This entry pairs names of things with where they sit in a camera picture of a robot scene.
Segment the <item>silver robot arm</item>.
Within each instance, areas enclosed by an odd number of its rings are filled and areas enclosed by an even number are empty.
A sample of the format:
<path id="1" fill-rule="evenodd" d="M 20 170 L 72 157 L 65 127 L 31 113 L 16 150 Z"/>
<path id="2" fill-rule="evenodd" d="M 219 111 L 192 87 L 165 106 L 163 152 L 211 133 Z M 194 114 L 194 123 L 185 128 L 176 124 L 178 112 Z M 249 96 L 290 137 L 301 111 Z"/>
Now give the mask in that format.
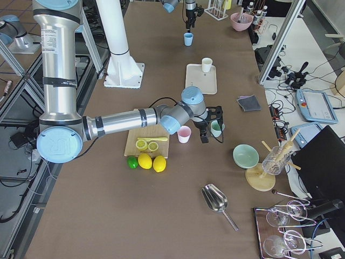
<path id="1" fill-rule="evenodd" d="M 39 118 L 37 149 L 42 158 L 66 163 L 83 155 L 87 140 L 106 134 L 161 125 L 176 133 L 192 120 L 206 143 L 208 126 L 223 123 L 220 106 L 208 107 L 201 90 L 186 87 L 173 107 L 151 106 L 129 112 L 90 118 L 77 112 L 75 31 L 82 24 L 81 1 L 33 1 L 33 15 L 41 28 L 45 111 Z"/>
<path id="2" fill-rule="evenodd" d="M 173 12 L 180 2 L 180 0 L 160 0 L 163 8 L 168 13 Z M 204 13 L 204 8 L 193 0 L 185 0 L 182 2 L 182 18 L 187 32 L 191 32 L 191 29 L 195 27 L 197 17 L 200 17 Z"/>

